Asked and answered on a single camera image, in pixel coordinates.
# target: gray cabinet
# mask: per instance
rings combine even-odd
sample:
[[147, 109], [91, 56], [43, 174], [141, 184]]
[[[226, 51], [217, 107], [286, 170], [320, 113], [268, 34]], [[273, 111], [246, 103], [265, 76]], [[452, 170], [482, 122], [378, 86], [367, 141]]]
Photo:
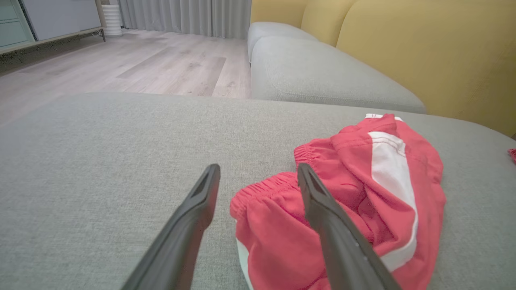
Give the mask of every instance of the gray cabinet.
[[32, 34], [17, 0], [0, 0], [0, 50], [32, 41]]
[[0, 0], [0, 54], [100, 30], [99, 8], [99, 0]]
[[71, 0], [79, 30], [101, 26], [95, 0]]
[[37, 40], [79, 32], [70, 0], [23, 0]]

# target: sofa backrest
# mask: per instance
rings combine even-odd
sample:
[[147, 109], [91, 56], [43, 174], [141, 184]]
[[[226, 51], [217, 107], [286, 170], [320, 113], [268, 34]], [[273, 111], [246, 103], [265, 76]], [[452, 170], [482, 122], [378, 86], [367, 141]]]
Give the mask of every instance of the sofa backrest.
[[308, 0], [252, 0], [251, 23], [279, 22], [301, 27]]
[[411, 90], [428, 113], [516, 133], [516, 3], [360, 0], [338, 49]]
[[357, 0], [308, 0], [301, 29], [319, 41], [336, 46], [342, 22]]

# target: gray curtain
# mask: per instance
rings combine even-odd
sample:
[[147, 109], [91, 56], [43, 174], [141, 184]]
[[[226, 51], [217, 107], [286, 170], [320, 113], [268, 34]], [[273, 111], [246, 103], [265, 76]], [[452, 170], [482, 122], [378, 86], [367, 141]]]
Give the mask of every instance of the gray curtain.
[[251, 0], [119, 0], [126, 28], [247, 38]]

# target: laminate floor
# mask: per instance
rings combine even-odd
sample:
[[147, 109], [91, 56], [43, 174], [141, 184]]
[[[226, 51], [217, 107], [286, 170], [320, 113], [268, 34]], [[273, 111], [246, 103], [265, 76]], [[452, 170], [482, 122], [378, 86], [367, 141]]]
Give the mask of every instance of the laminate floor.
[[71, 50], [0, 76], [0, 126], [64, 95], [142, 92], [250, 97], [247, 43], [159, 31], [81, 39]]

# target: gray sofa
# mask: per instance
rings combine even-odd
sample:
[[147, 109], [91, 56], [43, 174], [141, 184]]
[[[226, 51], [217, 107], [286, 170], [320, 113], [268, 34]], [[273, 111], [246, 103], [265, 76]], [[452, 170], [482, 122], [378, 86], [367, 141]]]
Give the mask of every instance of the gray sofa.
[[118, 289], [205, 166], [215, 217], [192, 289], [246, 289], [229, 202], [295, 171], [293, 150], [393, 112], [438, 150], [447, 203], [429, 289], [516, 284], [516, 141], [429, 115], [335, 105], [91, 93], [0, 128], [0, 289]]
[[253, 99], [426, 113], [412, 92], [299, 28], [254, 22], [248, 51]]

